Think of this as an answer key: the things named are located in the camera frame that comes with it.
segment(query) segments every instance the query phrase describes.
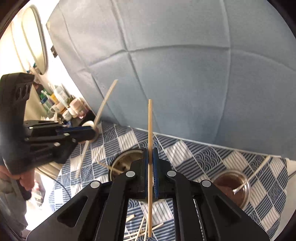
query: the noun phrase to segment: mirror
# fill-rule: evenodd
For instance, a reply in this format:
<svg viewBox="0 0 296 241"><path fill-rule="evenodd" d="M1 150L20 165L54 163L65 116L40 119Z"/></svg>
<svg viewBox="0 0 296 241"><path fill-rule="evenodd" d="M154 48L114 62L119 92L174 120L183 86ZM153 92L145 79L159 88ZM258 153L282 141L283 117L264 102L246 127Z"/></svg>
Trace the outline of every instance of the mirror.
<svg viewBox="0 0 296 241"><path fill-rule="evenodd" d="M45 41L38 12L34 6L27 8L22 16L22 31L40 74L44 74L47 68Z"/></svg>

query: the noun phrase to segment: round metal pin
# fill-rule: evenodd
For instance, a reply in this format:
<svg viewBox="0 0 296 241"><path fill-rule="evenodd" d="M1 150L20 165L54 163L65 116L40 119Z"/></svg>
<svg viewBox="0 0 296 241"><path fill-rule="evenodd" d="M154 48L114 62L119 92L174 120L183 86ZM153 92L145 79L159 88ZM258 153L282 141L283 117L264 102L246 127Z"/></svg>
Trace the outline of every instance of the round metal pin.
<svg viewBox="0 0 296 241"><path fill-rule="evenodd" d="M98 182L98 181L93 181L92 183L91 183L91 187L92 188L97 188L97 187L99 187L100 186L100 182Z"/></svg>
<svg viewBox="0 0 296 241"><path fill-rule="evenodd" d="M211 182L209 180L204 180L202 181L202 185L206 188L208 188L209 186L211 186Z"/></svg>
<svg viewBox="0 0 296 241"><path fill-rule="evenodd" d="M135 175L135 172L133 172L133 171L128 171L127 173L126 173L126 176L127 177L133 177Z"/></svg>
<svg viewBox="0 0 296 241"><path fill-rule="evenodd" d="M177 174L177 173L176 173L175 171L168 171L168 172L167 172L167 175L168 175L169 177L174 177L176 174Z"/></svg>

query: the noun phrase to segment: hand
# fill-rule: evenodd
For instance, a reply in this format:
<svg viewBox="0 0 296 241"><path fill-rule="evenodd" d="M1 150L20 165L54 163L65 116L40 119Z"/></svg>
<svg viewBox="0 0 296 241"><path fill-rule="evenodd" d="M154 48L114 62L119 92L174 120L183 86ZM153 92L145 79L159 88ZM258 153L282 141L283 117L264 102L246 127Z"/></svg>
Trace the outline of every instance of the hand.
<svg viewBox="0 0 296 241"><path fill-rule="evenodd" d="M6 176L15 179L20 180L20 184L27 190L31 190L34 187L34 173L35 170L29 170L26 171L20 175L11 175L10 172L7 170L5 166L0 165L0 174L5 174Z"/></svg>

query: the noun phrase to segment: black cable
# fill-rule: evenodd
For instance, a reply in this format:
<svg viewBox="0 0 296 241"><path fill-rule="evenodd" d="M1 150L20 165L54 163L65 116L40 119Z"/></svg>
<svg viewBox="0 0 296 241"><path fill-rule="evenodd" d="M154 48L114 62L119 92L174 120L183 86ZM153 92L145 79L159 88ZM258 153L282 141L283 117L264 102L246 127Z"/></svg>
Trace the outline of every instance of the black cable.
<svg viewBox="0 0 296 241"><path fill-rule="evenodd" d="M60 184L65 191L67 192L69 198L71 199L71 195L69 194L68 190L63 186L63 184L61 184L58 180L55 180L54 178L52 178L51 176L49 176L47 173L45 173L44 171L40 170L38 167L36 167L40 172L42 172L44 175L48 176L50 179L54 180L55 182L57 182L58 184Z"/></svg>

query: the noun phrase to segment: table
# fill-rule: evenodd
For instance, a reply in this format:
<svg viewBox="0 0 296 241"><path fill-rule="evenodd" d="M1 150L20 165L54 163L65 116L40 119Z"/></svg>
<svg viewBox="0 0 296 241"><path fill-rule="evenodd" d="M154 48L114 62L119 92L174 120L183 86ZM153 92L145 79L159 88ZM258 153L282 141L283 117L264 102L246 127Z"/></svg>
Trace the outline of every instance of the table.
<svg viewBox="0 0 296 241"><path fill-rule="evenodd" d="M126 150L148 148L147 131L107 122L101 122L98 128L99 138L86 152L79 177L75 178L83 144L79 144L72 152L57 178L72 197L93 180L102 183L108 181L108 169L99 165L97 161L111 165ZM211 180L227 169L241 171L250 177L266 157L263 154L206 145L161 134L154 134L153 140L159 158L168 160L173 169L197 182L203 179ZM286 159L280 157L272 157L250 181L250 202L244 211L267 232L270 238L279 226L280 215L286 201L287 182ZM49 196L51 208L56 211L68 200L66 191L56 183ZM135 217L126 223L125 234L138 231L143 216L147 217L147 212L146 203L130 199L127 215L134 214ZM164 199L153 203L152 214L153 226L164 224L155 229L153 237L148 240L175 240L172 200Z"/></svg>

